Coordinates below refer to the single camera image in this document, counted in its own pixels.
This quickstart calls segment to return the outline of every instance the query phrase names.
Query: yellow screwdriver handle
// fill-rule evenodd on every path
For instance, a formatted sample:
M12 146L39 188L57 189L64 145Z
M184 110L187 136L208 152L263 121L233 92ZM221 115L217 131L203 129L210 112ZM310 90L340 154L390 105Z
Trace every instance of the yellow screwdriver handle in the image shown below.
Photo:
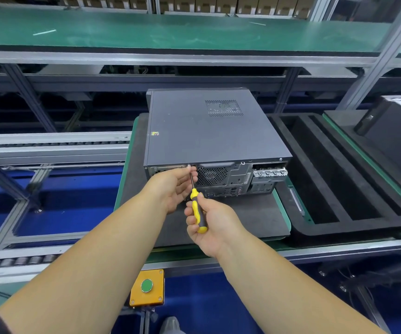
M199 192L195 188L193 188L191 191L190 198L193 202L193 212L194 212L194 216L196 218L196 224L199 225L199 230L197 232L205 233L208 230L208 226L207 226L207 222L205 221L204 211L197 201L198 195L199 195Z

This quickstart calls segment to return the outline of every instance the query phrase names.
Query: green button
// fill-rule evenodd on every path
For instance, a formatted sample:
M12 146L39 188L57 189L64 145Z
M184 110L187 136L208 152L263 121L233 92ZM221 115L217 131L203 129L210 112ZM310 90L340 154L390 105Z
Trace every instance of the green button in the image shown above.
M145 279L142 281L142 285L140 285L140 287L142 288L143 293L148 293L153 289L153 282L149 279Z

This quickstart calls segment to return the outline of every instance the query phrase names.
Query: left hand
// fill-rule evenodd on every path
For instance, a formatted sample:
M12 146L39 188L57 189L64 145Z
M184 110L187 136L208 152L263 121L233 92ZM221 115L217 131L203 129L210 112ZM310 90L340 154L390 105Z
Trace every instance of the left hand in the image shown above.
M162 204L167 214L173 213L177 205L191 193L190 172L193 182L197 182L196 167L184 167L153 175L142 192Z

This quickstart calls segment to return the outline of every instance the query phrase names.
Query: right hand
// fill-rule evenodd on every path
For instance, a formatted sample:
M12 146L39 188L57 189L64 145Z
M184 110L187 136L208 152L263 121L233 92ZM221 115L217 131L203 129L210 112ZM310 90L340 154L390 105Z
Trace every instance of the right hand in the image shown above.
M187 216L188 235L206 255L218 259L218 256L227 251L234 242L247 233L247 230L230 206L206 199L202 193L197 196L197 201L206 213L208 231L203 234L197 232L199 225L196 224L192 202L189 201L184 211Z

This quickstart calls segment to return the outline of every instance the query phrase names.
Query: forearm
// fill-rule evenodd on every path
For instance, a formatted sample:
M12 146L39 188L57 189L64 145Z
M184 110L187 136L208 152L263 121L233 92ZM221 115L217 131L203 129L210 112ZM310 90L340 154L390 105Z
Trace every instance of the forearm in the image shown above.
M14 334L108 333L165 215L133 197L4 303L0 316Z
M266 333L383 333L372 322L248 232L218 258Z

